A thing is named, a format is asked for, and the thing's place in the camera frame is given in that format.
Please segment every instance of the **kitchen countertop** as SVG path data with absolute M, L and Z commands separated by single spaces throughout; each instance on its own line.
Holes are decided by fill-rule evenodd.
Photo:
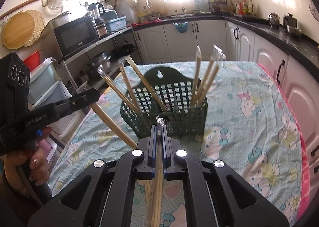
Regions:
M 134 26 L 134 31 L 138 31 L 144 28 L 171 24 L 171 23 L 182 23 L 190 20 L 226 20 L 245 27 L 257 35 L 265 38 L 273 45 L 281 49 L 288 55 L 294 57 L 300 64 L 306 68 L 309 73 L 319 83 L 319 49 L 318 43 L 309 37 L 303 35 L 299 40 L 287 32 L 282 27 L 279 29 L 271 28 L 268 20 L 259 18 L 238 18 L 237 16 L 216 16 L 216 15 L 199 15 L 199 16 L 188 16 L 188 17 L 174 17 L 161 20 L 159 22 L 153 22 L 148 24 L 142 24 Z

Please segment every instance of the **white cabinet door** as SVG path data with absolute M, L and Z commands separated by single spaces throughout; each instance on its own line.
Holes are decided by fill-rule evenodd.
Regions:
M 278 80 L 282 86 L 282 80 L 286 73 L 289 56 L 259 35 L 255 35 L 255 47 L 253 61 L 263 65 L 274 80 L 276 80 L 278 69 L 280 74 Z
M 244 27 L 237 27 L 238 60 L 252 61 L 254 55 L 255 33 Z
M 227 51 L 224 52 L 227 60 L 237 60 L 238 41 L 236 36 L 237 25 L 226 21 Z
M 209 60 L 214 45 L 221 48 L 223 52 L 227 50 L 226 24 L 224 20 L 195 21 L 195 30 L 203 60 Z
M 286 96 L 304 136 L 309 163 L 319 158 L 319 84 L 293 57 L 289 57 L 282 83 Z
M 174 24 L 164 25 L 164 31 L 172 62 L 195 60 L 197 41 L 194 21 L 188 22 L 185 33 L 180 33 Z
M 146 64 L 171 61 L 162 25 L 138 30 L 135 37 Z

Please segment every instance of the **green plastic basket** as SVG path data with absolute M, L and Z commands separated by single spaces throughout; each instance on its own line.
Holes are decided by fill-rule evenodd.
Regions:
M 139 139 L 150 136 L 156 117 L 163 118 L 168 136 L 203 135 L 207 116 L 207 99 L 200 107 L 190 107 L 193 79 L 187 78 L 170 67 L 155 67 L 144 75 L 159 98 L 166 105 L 169 113 L 164 113 L 152 98 L 146 87 L 140 82 L 133 92 L 140 106 L 141 113 L 135 113 L 124 102 L 121 116 L 133 129 Z

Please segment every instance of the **blue plastic bin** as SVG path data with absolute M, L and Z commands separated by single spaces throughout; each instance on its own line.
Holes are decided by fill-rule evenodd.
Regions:
M 109 33 L 111 33 L 111 32 L 118 31 L 121 28 L 125 27 L 126 26 L 125 18 L 126 18 L 126 16 L 122 16 L 122 17 L 119 17 L 116 19 L 105 21 L 107 31 Z

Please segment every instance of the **pink tablecloth edge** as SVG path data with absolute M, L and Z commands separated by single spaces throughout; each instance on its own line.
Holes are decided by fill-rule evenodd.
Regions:
M 271 75 L 269 74 L 269 72 L 266 70 L 266 68 L 261 65 L 258 64 L 270 77 Z M 309 192 L 310 192 L 310 172 L 309 172 L 309 160 L 308 160 L 308 156 L 307 156 L 307 152 L 306 152 L 306 143 L 305 143 L 305 139 L 301 133 L 301 128 L 300 125 L 298 123 L 298 120 L 296 118 L 295 113 L 293 112 L 293 109 L 291 108 L 288 100 L 286 99 L 285 95 L 283 94 L 281 88 L 279 87 L 279 85 L 277 84 L 277 82 L 275 82 L 275 84 L 277 85 L 278 90 L 280 91 L 280 94 L 282 95 L 284 101 L 286 102 L 288 108 L 290 109 L 295 121 L 296 121 L 296 125 L 298 127 L 299 130 L 299 134 L 300 134 L 300 142 L 301 142 L 301 155 L 302 155 L 302 183 L 301 183 L 301 199 L 300 199 L 300 206 L 299 206 L 299 210 L 298 210 L 298 214 L 297 214 L 297 220 L 303 215 L 303 213 L 306 211 L 306 209 L 308 208 L 309 205 Z

